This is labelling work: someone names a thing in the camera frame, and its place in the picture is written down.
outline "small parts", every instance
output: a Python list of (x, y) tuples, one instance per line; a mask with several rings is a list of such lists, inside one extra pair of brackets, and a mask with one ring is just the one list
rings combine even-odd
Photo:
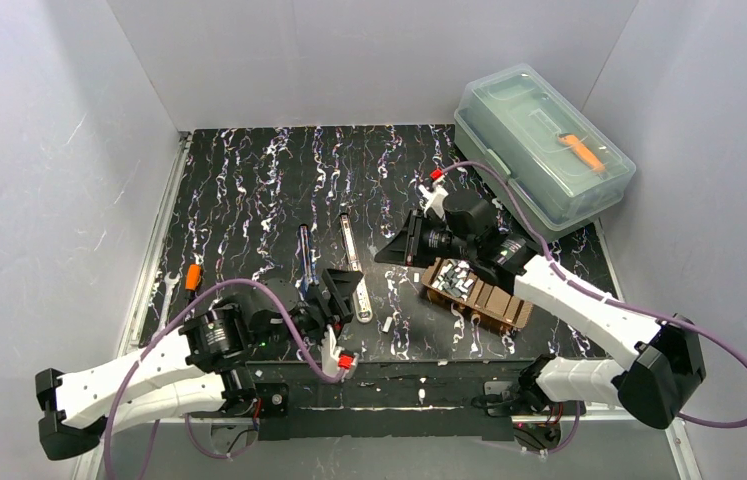
[(432, 282), (432, 288), (441, 290), (451, 297), (467, 300), (470, 287), (474, 283), (472, 278), (467, 277), (469, 273), (470, 265), (467, 262), (447, 262)]

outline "orange object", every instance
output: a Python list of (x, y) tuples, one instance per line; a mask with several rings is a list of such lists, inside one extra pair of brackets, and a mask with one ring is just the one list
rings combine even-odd
[(576, 135), (572, 133), (562, 133), (558, 138), (562, 145), (567, 145), (572, 148), (573, 153), (579, 157), (579, 160), (582, 160), (582, 163), (591, 167), (592, 170), (597, 173), (603, 173), (606, 171), (606, 166), (603, 165), (603, 162), (601, 162), (600, 159), (594, 155), (594, 152), (586, 147), (585, 144), (582, 143), (582, 140), (579, 140)]
[(185, 277), (185, 290), (195, 292), (199, 288), (199, 282), (202, 280), (202, 267), (197, 264), (191, 264), (188, 267), (188, 274)]

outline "orange screwdriver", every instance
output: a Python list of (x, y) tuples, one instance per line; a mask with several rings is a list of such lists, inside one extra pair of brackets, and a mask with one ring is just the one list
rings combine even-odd
[(582, 143), (582, 140), (579, 140), (576, 135), (572, 133), (560, 133), (558, 139), (562, 145), (566, 145), (573, 149), (573, 153), (579, 157), (579, 160), (582, 160), (582, 163), (591, 167), (592, 170), (597, 173), (603, 173), (606, 171), (606, 166), (603, 165), (603, 162), (601, 162), (600, 159), (594, 155), (594, 152), (586, 147), (585, 144)]

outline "cable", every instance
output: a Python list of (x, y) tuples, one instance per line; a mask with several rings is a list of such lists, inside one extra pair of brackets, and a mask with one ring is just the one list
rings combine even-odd
[[(329, 375), (326, 375), (325, 372), (317, 365), (317, 362), (314, 360), (314, 358), (311, 356), (311, 353), (308, 351), (308, 347), (305, 346), (305, 343), (302, 341), (302, 336), (299, 334), (299, 330), (297, 330), (296, 325), (294, 325), (293, 320), (291, 319), (290, 313), (288, 313), (287, 309), (285, 309), (284, 305), (282, 305), (282, 301), (279, 300), (279, 297), (276, 296), (275, 293), (273, 293), (269, 288), (267, 288), (264, 284), (258, 283), (256, 281), (250, 280), (248, 278), (233, 278), (230, 280), (224, 280), (216, 285), (213, 285), (211, 288), (205, 290), (202, 292), (198, 297), (196, 297), (192, 302), (188, 304), (187, 307), (185, 307), (184, 310), (182, 310), (178, 315), (176, 315), (176, 318), (171, 320), (167, 323), (167, 326), (164, 327), (161, 332), (159, 332), (158, 335), (155, 335), (152, 337), (152, 340), (150, 340), (149, 345), (147, 345), (143, 352), (140, 354), (140, 358), (138, 361), (136, 361), (129, 371), (126, 373), (126, 376), (123, 378), (122, 383), (120, 383), (120, 388), (117, 389), (117, 394), (114, 396), (114, 401), (111, 403), (111, 409), (108, 412), (108, 420), (105, 423), (105, 432), (103, 432), (103, 440), (105, 444), (102, 448), (102, 458), (105, 465), (105, 472), (108, 475), (108, 478), (110, 480), (115, 480), (117, 477), (114, 473), (114, 461), (111, 458), (111, 438), (113, 437), (113, 428), (114, 428), (114, 417), (117, 414), (117, 408), (120, 406), (120, 403), (123, 400), (123, 396), (126, 393), (126, 387), (128, 386), (129, 382), (131, 381), (132, 377), (134, 377), (135, 372), (137, 371), (138, 367), (140, 366), (141, 361), (146, 359), (146, 356), (149, 355), (149, 353), (158, 345), (158, 342), (161, 341), (162, 338), (166, 337), (170, 332), (178, 328), (181, 323), (184, 321), (185, 317), (188, 313), (190, 313), (194, 308), (196, 308), (197, 305), (204, 302), (205, 300), (208, 300), (214, 292), (231, 287), (233, 285), (244, 285), (256, 288), (261, 291), (264, 295), (267, 296), (267, 298), (270, 299), (271, 302), (273, 302), (273, 305), (276, 307), (276, 309), (279, 311), (279, 314), (282, 316), (282, 320), (284, 320), (285, 325), (288, 327), (288, 330), (291, 333), (291, 336), (294, 339), (294, 342), (296, 342), (297, 346), (299, 347), (300, 353), (302, 353), (303, 358), (305, 358), (306, 363), (308, 363), (308, 366), (311, 367), (311, 370), (314, 371), (314, 373), (324, 382), (326, 383), (338, 383), (343, 378), (342, 374), (338, 374), (337, 376), (330, 377)], [(188, 423), (188, 417), (185, 417), (185, 424), (189, 425)], [(148, 453), (151, 454), (152, 449), (150, 448), (148, 450)]]
[(570, 433), (568, 433), (567, 436), (564, 437), (564, 440), (562, 440), (562, 442), (559, 443), (557, 447), (547, 450), (547, 453), (558, 453), (564, 447), (566, 447), (570, 443), (571, 440), (573, 440), (573, 436), (576, 435), (576, 431), (579, 430), (579, 418), (580, 418), (579, 403), (580, 402), (576, 402), (576, 415), (573, 417), (573, 427), (571, 427)]
[[(497, 403), (487, 403), (488, 400), (496, 400), (500, 399), (500, 402)], [(479, 408), (482, 410), (488, 410), (490, 408), (498, 408), (498, 407), (507, 407), (509, 405), (514, 405), (516, 402), (515, 399), (511, 400), (502, 400), (501, 395), (497, 394), (490, 394), (490, 395), (479, 395), (478, 397), (473, 397), (470, 399), (470, 406), (474, 408)]]
[(155, 435), (158, 434), (158, 426), (161, 425), (161, 420), (155, 420), (152, 424), (152, 431), (149, 432), (149, 441), (146, 446), (146, 455), (143, 456), (143, 465), (140, 466), (140, 473), (137, 474), (137, 479), (141, 480), (146, 475), (146, 470), (149, 469), (149, 460), (152, 458), (152, 447), (155, 446)]
[(238, 433), (238, 435), (235, 437), (234, 440), (232, 440), (232, 444), (229, 445), (229, 450), (226, 452), (226, 454), (232, 453), (232, 449), (235, 448), (235, 444), (238, 443), (238, 440), (240, 440), (240, 437), (243, 435), (249, 433), (249, 432), (257, 432), (258, 430), (255, 430), (253, 428), (247, 428), (246, 430), (243, 430), (242, 432)]
[(554, 416), (555, 416), (555, 414), (556, 414), (556, 405), (557, 405), (557, 404), (555, 404), (555, 403), (554, 403), (554, 404), (553, 404), (553, 405), (552, 405), (552, 406), (550, 407), (550, 414), (549, 414), (549, 415), (547, 415), (547, 421), (546, 421), (546, 422), (544, 422), (544, 425), (550, 425), (550, 420), (552, 420), (552, 419), (553, 419), (553, 417), (554, 417)]
[(553, 425), (558, 425), (558, 422), (561, 421), (561, 416), (564, 414), (564, 404), (559, 403), (559, 416), (556, 417), (555, 421), (552, 423)]
[[(461, 167), (465, 167), (465, 166), (470, 166), (470, 167), (473, 167), (473, 168), (478, 168), (480, 170), (488, 172), (492, 177), (494, 177), (494, 180), (496, 180), (497, 183), (499, 183), (503, 187), (503, 190), (505, 190), (506, 195), (508, 196), (508, 199), (511, 201), (512, 205), (514, 205), (514, 209), (517, 210), (518, 215), (520, 215), (520, 218), (523, 221), (523, 226), (526, 228), (526, 231), (528, 231), (538, 241), (538, 243), (541, 245), (541, 249), (543, 250), (544, 257), (550, 263), (550, 268), (553, 270), (553, 272), (555, 272), (556, 275), (559, 276), (559, 278), (562, 281), (565, 281), (568, 285), (570, 285), (571, 287), (573, 287), (576, 291), (578, 291), (578, 292), (580, 292), (580, 293), (582, 293), (584, 295), (587, 295), (588, 297), (591, 297), (591, 298), (593, 298), (595, 300), (603, 301), (603, 297), (601, 295), (599, 295), (598, 293), (593, 292), (593, 291), (585, 288), (584, 286), (582, 286), (581, 284), (579, 284), (578, 282), (576, 282), (575, 277), (574, 278), (568, 278), (567, 275), (565, 275), (564, 271), (559, 266), (558, 262), (555, 261), (555, 259), (553, 258), (552, 254), (550, 253), (550, 248), (547, 245), (547, 241), (544, 240), (544, 237), (541, 236), (541, 234), (539, 234), (537, 231), (535, 231), (535, 229), (529, 223), (529, 220), (526, 219), (526, 215), (523, 214), (523, 210), (521, 209), (520, 204), (517, 202), (517, 199), (514, 198), (514, 192), (511, 190), (511, 187), (509, 187), (509, 185), (506, 182), (504, 182), (502, 178), (500, 178), (499, 174), (497, 174), (497, 172), (494, 171), (494, 169), (492, 169), (491, 167), (488, 167), (486, 165), (483, 165), (481, 163), (478, 163), (478, 162), (466, 161), (466, 162), (458, 162), (458, 163), (455, 163), (453, 165), (450, 165), (450, 166), (442, 169), (441, 170), (441, 174), (446, 175), (447, 172), (449, 172), (449, 171), (451, 171), (451, 170), (453, 170), (455, 168), (461, 168)], [(676, 325), (679, 328), (688, 330), (689, 332), (696, 333), (697, 335), (700, 335), (702, 337), (708, 338), (715, 345), (717, 345), (720, 348), (722, 348), (723, 350), (725, 350), (726, 353), (732, 355), (733, 358), (735, 358), (736, 360), (738, 360), (738, 362), (740, 362), (741, 365), (743, 365), (744, 368), (747, 369), (747, 357), (743, 353), (739, 352), (738, 349), (736, 349), (732, 345), (726, 343), (726, 341), (722, 340), (716, 334), (711, 333), (708, 330), (700, 328), (699, 326), (694, 325), (693, 323), (673, 318), (670, 315), (665, 315), (663, 313), (659, 313), (659, 312), (656, 312), (654, 310), (649, 310), (649, 309), (646, 309), (646, 308), (636, 307), (636, 306), (633, 306), (633, 305), (629, 305), (629, 304), (621, 302), (619, 300), (605, 299), (605, 302), (606, 302), (606, 304), (611, 305), (613, 307), (622, 308), (622, 309), (630, 311), (630, 312), (635, 312), (635, 313), (639, 313), (641, 315), (646, 315), (646, 316), (649, 316), (649, 317), (653, 317), (653, 318), (655, 318), (657, 320), (661, 320), (661, 321), (670, 323), (672, 325)], [(579, 406), (578, 406), (578, 404), (577, 404), (576, 410), (577, 410), (577, 419), (576, 419), (576, 421), (578, 422), (579, 421), (579, 418), (578, 418), (578, 415), (579, 415), (578, 414)], [(679, 418), (681, 418), (681, 419), (683, 419), (683, 420), (685, 420), (687, 422), (696, 423), (697, 425), (703, 425), (705, 427), (712, 427), (712, 428), (741, 428), (741, 427), (746, 427), (747, 426), (747, 418), (743, 418), (741, 420), (736, 420), (736, 421), (732, 421), (732, 422), (715, 422), (715, 421), (712, 421), (712, 420), (704, 420), (704, 419), (692, 417), (690, 415), (685, 415), (685, 414), (683, 414), (681, 412), (679, 414), (677, 414), (677, 417), (679, 417)]]
[[(196, 448), (199, 451), (199, 453), (205, 455), (208, 458), (213, 458), (215, 460), (226, 460), (229, 458), (235, 458), (239, 455), (242, 455), (244, 452), (249, 450), (250, 447), (255, 445), (255, 442), (252, 442), (249, 445), (245, 446), (244, 448), (238, 450), (237, 452), (232, 452), (231, 448), (229, 449), (227, 453), (212, 452), (211, 450), (203, 447), (202, 444), (200, 444), (199, 441), (196, 440), (196, 435), (194, 435), (193, 427), (191, 426), (191, 423), (190, 423), (190, 415), (185, 415), (185, 431), (188, 434), (188, 438), (190, 438), (190, 443), (193, 444), (194, 448)], [(252, 431), (252, 429), (248, 428), (241, 433), (244, 433), (247, 431)]]
[(537, 443), (537, 445), (533, 444), (532, 448), (534, 448), (536, 450), (539, 450), (539, 451), (540, 450), (544, 450), (544, 449), (547, 448), (547, 447), (544, 446), (544, 442), (542, 442), (541, 439), (539, 439), (537, 436), (535, 436), (534, 433), (530, 432), (529, 430), (527, 430), (525, 428), (520, 428), (520, 427), (514, 427), (514, 429), (517, 430), (518, 432), (525, 433), (529, 438), (531, 438), (532, 440), (535, 441), (535, 443)]
[(258, 431), (258, 414), (261, 413), (261, 397), (258, 397), (258, 405), (255, 407), (255, 413), (252, 414), (252, 429)]

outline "white panel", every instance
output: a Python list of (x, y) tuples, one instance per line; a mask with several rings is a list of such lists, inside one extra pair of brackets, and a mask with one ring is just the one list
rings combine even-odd
[(34, 374), (112, 358), (177, 140), (104, 1), (0, 1), (0, 478), (68, 478)]
[[(99, 417), (108, 415), (123, 378), (142, 353), (143, 349), (136, 350), (102, 365), (63, 375), (56, 389), (56, 403), (58, 410), (64, 412), (64, 425), (87, 428)], [(123, 391), (121, 402), (174, 382), (205, 376), (205, 372), (185, 363), (188, 355), (190, 346), (186, 337), (173, 334), (162, 338), (140, 363)]]
[[(624, 295), (747, 354), (747, 1), (642, 1), (585, 114), (639, 166), (603, 218)], [(685, 411), (747, 416), (747, 373), (704, 353)], [(705, 478), (747, 478), (747, 429), (689, 435)]]
[(121, 404), (114, 417), (114, 433), (141, 423), (176, 418), (186, 413), (216, 412), (226, 403), (223, 398), (225, 391), (223, 379), (213, 373), (171, 383)]
[(623, 372), (614, 360), (557, 357), (541, 369), (536, 383), (553, 402), (582, 400), (618, 406), (617, 387), (612, 380)]
[[(582, 332), (626, 370), (638, 358), (635, 346), (639, 342), (650, 343), (661, 328), (653, 317), (607, 305), (575, 290), (550, 269), (550, 263), (541, 255), (529, 260), (524, 269), (526, 273), (514, 279), (514, 294), (518, 298), (534, 303)], [(568, 281), (574, 280), (602, 299), (614, 299), (564, 267), (560, 269)]]
[(180, 130), (452, 123), (528, 62), (581, 107), (636, 0), (109, 0)]

